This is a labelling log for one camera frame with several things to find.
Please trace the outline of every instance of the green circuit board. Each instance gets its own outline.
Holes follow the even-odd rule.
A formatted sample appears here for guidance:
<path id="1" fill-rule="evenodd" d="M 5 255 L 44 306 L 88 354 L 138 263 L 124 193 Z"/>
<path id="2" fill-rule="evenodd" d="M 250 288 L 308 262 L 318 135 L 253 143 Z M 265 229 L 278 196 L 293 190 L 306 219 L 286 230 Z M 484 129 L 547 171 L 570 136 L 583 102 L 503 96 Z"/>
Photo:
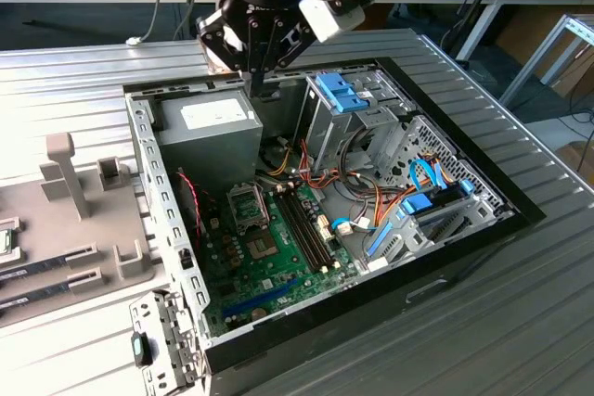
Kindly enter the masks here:
<path id="1" fill-rule="evenodd" d="M 296 195 L 310 219 L 322 214 L 309 187 L 299 187 Z M 213 336 L 321 292 L 338 290 L 358 275 L 347 250 L 335 240 L 325 247 L 337 263 L 326 273 L 311 271 L 275 198 L 266 193 L 264 199 L 270 217 L 267 228 L 237 234 L 231 209 L 224 206 L 218 227 L 209 228 L 200 244 L 200 268 L 211 296 L 205 315 Z"/>

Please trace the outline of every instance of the motherboard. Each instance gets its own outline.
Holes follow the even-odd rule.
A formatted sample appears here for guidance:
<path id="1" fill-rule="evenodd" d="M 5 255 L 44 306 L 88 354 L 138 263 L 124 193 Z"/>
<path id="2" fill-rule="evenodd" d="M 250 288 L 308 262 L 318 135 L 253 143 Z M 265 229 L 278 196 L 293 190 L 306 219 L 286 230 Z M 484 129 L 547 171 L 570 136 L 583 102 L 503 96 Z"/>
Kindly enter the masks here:
<path id="1" fill-rule="evenodd" d="M 318 221 L 327 219 L 308 185 L 263 193 L 268 223 L 240 234 L 238 215 L 259 215 L 259 196 L 250 202 L 245 195 L 208 212 L 210 227 L 200 243 L 200 268 L 211 286 L 205 314 L 212 336 L 340 290 L 358 275 L 347 250 L 321 235 Z"/>

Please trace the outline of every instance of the blue plastic clip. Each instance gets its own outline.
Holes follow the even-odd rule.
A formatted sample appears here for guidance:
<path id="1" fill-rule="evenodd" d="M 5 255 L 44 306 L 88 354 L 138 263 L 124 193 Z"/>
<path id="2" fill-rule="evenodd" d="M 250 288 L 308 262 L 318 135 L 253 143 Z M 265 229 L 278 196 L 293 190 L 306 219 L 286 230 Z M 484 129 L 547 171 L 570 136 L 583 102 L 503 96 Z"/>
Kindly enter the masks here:
<path id="1" fill-rule="evenodd" d="M 400 204 L 400 207 L 408 215 L 412 215 L 413 213 L 417 213 L 423 209 L 430 208 L 431 206 L 432 204 L 425 194 L 417 194 L 413 195 L 412 197 L 407 197 L 403 199 L 402 203 Z"/>
<path id="2" fill-rule="evenodd" d="M 369 103 L 355 93 L 339 73 L 318 74 L 316 83 L 340 113 L 357 111 L 369 107 Z"/>
<path id="3" fill-rule="evenodd" d="M 466 195 L 470 195 L 472 192 L 474 192 L 474 189 L 476 189 L 472 181 L 468 179 L 460 181 L 460 187 L 462 187 L 462 190 L 466 192 Z"/>

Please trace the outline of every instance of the blue pcie slot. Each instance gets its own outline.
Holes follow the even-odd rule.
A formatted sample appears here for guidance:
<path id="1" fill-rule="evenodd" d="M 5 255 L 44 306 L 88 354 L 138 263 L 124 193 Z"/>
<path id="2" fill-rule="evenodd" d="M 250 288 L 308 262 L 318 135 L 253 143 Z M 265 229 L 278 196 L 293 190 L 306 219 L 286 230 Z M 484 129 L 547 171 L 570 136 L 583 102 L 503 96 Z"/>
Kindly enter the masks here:
<path id="1" fill-rule="evenodd" d="M 282 285 L 281 287 L 277 287 L 275 289 L 265 292 L 264 294 L 260 294 L 259 296 L 252 297 L 251 299 L 242 301 L 240 303 L 236 303 L 235 305 L 229 306 L 228 308 L 224 308 L 223 317 L 230 317 L 235 314 L 244 313 L 250 310 L 251 308 L 256 308 L 260 306 L 263 303 L 266 303 L 274 299 L 278 299 L 279 297 L 282 297 L 285 294 L 287 294 L 296 281 L 297 279 L 294 278 L 290 282 L 287 282 L 286 284 Z"/>
<path id="2" fill-rule="evenodd" d="M 383 241 L 383 239 L 385 239 L 388 236 L 388 233 L 392 230 L 392 222 L 388 222 L 383 229 L 381 229 L 380 234 L 378 235 L 378 237 L 375 239 L 375 241 L 373 242 L 373 244 L 369 247 L 368 249 L 368 255 L 371 256 L 375 253 L 376 250 L 378 250 L 378 247 L 380 246 L 381 242 Z"/>

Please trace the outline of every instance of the floor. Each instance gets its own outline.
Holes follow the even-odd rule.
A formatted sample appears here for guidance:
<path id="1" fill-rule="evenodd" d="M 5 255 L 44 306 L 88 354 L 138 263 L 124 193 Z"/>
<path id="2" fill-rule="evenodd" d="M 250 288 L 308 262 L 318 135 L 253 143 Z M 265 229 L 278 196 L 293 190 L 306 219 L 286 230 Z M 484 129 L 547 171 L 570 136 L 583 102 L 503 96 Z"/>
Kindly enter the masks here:
<path id="1" fill-rule="evenodd" d="M 439 43 L 444 32 L 456 19 L 452 6 L 400 6 L 394 9 L 387 28 L 412 28 L 427 34 Z M 198 17 L 207 17 L 212 5 L 196 5 L 192 23 Z M 153 12 L 151 4 L 94 4 L 36 5 L 0 4 L 0 51 L 45 47 L 121 44 L 130 36 L 144 34 Z M 150 40 L 172 39 L 174 29 L 185 14 L 186 6 L 161 5 Z M 185 31 L 178 38 L 189 39 Z M 469 73 L 495 97 L 500 96 L 521 66 L 496 45 L 479 45 L 474 52 Z M 594 96 L 583 99 L 581 107 L 594 105 Z M 557 120 L 569 114 L 568 101 L 552 89 L 543 86 L 536 77 L 530 79 L 510 109 L 523 122 Z M 573 120 L 568 125 L 557 122 L 559 132 L 566 137 L 575 132 Z"/>

